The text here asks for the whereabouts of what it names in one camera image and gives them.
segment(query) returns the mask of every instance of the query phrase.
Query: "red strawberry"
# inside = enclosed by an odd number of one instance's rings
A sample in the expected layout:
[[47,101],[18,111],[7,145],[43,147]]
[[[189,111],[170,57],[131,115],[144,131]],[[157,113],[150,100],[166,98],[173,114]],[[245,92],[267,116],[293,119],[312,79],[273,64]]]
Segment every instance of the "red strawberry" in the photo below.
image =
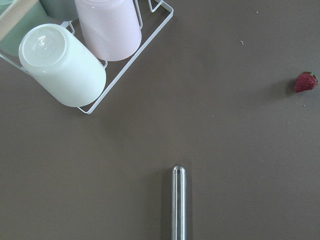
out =
[[318,85],[316,75],[312,72],[304,72],[298,76],[294,90],[296,93],[314,89]]

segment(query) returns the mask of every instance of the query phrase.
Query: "white wire rack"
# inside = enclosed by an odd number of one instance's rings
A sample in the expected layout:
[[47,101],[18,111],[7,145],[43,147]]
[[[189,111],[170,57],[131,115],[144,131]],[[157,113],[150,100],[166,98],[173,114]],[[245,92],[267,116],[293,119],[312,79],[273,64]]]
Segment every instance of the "white wire rack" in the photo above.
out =
[[[157,5],[155,7],[152,6],[152,0],[148,0],[149,4],[149,9],[151,13],[154,13],[157,9],[160,7],[164,8],[166,11],[169,12],[169,15],[163,20],[163,22],[155,29],[155,31],[149,36],[149,38],[140,46],[140,48],[134,53],[134,55],[130,58],[130,60],[126,63],[126,65],[122,68],[122,70],[117,74],[117,76],[111,81],[111,83],[106,87],[106,89],[102,92],[102,94],[95,100],[95,102],[91,105],[91,107],[88,110],[84,110],[81,107],[78,107],[80,111],[82,111],[85,114],[91,114],[96,107],[101,103],[101,101],[105,98],[105,96],[109,93],[109,91],[113,88],[113,86],[117,83],[117,81],[121,78],[121,76],[128,70],[128,68],[131,66],[131,64],[137,59],[137,57],[143,52],[143,50],[149,45],[149,43],[155,38],[155,36],[161,31],[161,29],[169,22],[169,20],[173,17],[174,15],[174,9],[168,5],[165,1],[163,0],[154,0]],[[136,6],[136,11],[140,23],[140,29],[143,28],[143,20],[139,8],[139,3],[138,0],[134,0],[135,6]],[[62,27],[68,27],[70,26],[72,34],[75,34],[75,29],[72,25],[71,21],[65,21],[61,24]],[[2,54],[0,52],[0,58],[4,59],[8,63],[12,64],[15,66],[17,69],[25,72],[26,74],[29,75],[29,73],[20,65],[20,63],[16,63],[14,60],[11,58],[7,57],[6,55]],[[104,64],[104,68],[106,68],[108,65],[108,62],[106,61]]]

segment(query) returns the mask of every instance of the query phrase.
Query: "green cup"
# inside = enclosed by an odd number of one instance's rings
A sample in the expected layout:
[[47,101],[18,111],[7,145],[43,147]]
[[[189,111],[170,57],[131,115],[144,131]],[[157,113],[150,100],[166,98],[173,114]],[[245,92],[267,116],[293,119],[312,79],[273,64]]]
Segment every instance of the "green cup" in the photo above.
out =
[[[14,0],[0,0],[0,15],[14,2]],[[37,2],[14,28],[0,41],[0,50],[18,57],[19,46],[24,36],[36,26],[48,24],[50,20],[40,2]]]
[[75,0],[40,0],[49,17],[61,21],[73,21],[78,18]]

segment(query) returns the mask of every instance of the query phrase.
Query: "wooden handle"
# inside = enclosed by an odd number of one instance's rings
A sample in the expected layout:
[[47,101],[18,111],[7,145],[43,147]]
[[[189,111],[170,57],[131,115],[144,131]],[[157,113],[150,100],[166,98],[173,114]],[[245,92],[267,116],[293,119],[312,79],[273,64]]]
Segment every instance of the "wooden handle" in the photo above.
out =
[[0,15],[0,41],[15,27],[39,0],[15,0]]

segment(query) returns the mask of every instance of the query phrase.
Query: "upside-down cup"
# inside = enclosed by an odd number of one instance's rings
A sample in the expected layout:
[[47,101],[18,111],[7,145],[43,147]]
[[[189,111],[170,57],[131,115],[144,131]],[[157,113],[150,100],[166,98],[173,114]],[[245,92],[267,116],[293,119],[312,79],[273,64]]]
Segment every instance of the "upside-down cup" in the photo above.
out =
[[22,66],[60,103],[82,107],[106,85],[99,60],[68,30],[43,24],[29,31],[19,48]]

